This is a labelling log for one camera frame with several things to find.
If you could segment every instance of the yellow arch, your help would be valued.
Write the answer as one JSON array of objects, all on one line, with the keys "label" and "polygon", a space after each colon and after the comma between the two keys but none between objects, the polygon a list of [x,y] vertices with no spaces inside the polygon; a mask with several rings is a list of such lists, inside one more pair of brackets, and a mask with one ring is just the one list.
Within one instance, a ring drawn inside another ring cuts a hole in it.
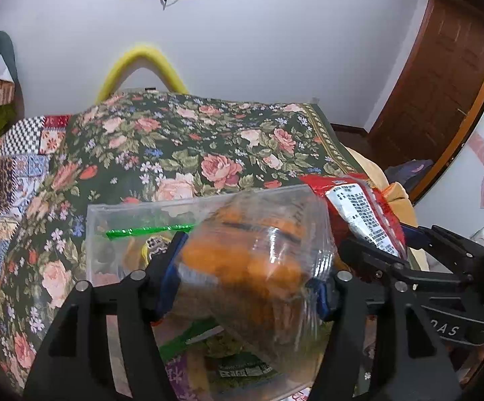
[{"label": "yellow arch", "polygon": [[126,52],[110,70],[110,73],[106,77],[99,95],[97,95],[98,103],[110,97],[125,68],[141,57],[146,58],[158,68],[162,81],[170,92],[188,93],[187,88],[175,70],[158,49],[145,45],[139,45]]}]

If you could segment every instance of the silver bolt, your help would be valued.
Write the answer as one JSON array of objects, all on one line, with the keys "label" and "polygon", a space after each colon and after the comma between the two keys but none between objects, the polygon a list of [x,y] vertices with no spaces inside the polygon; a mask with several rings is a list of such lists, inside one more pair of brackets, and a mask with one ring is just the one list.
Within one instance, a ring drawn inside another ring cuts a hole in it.
[{"label": "silver bolt", "polygon": [[343,282],[349,282],[352,280],[353,276],[352,273],[347,272],[347,271],[341,271],[337,273],[337,277],[342,280]]},{"label": "silver bolt", "polygon": [[398,282],[396,282],[394,284],[394,287],[399,292],[406,292],[407,291],[407,284],[405,282],[402,282],[401,280],[399,280]]},{"label": "silver bolt", "polygon": [[90,283],[86,280],[81,280],[75,285],[75,289],[80,292],[86,291],[90,287]]},{"label": "silver bolt", "polygon": [[142,280],[145,277],[145,271],[144,270],[134,270],[131,273],[131,279],[132,280]]}]

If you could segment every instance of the plastic bag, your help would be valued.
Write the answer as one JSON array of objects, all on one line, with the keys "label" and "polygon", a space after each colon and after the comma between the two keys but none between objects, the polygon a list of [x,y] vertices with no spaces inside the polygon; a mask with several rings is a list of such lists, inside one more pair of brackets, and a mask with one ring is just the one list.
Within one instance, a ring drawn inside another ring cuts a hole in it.
[{"label": "plastic bag", "polygon": [[347,229],[378,249],[407,260],[405,236],[400,221],[377,188],[352,176],[306,175],[300,179],[329,206],[331,227],[337,245]]},{"label": "plastic bag", "polygon": [[327,334],[306,282],[327,279],[335,254],[326,205],[297,185],[236,194],[192,231],[178,268],[260,359],[316,372]]}]

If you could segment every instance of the red plastic bag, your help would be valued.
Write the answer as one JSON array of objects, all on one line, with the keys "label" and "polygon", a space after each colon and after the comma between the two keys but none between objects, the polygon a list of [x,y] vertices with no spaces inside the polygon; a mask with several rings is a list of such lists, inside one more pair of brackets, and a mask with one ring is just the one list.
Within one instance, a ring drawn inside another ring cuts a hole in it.
[{"label": "red plastic bag", "polygon": [[377,188],[370,188],[364,179],[350,175],[305,175],[300,179],[326,199],[337,246],[350,230],[378,249],[407,259],[400,221]]}]

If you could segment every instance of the door panel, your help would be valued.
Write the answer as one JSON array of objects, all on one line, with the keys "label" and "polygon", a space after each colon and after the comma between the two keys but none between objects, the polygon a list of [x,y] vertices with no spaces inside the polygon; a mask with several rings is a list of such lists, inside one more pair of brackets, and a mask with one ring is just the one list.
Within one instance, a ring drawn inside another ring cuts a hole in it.
[{"label": "door panel", "polygon": [[484,81],[484,18],[454,0],[434,0],[408,64],[369,135],[383,169],[436,162],[457,133]]}]

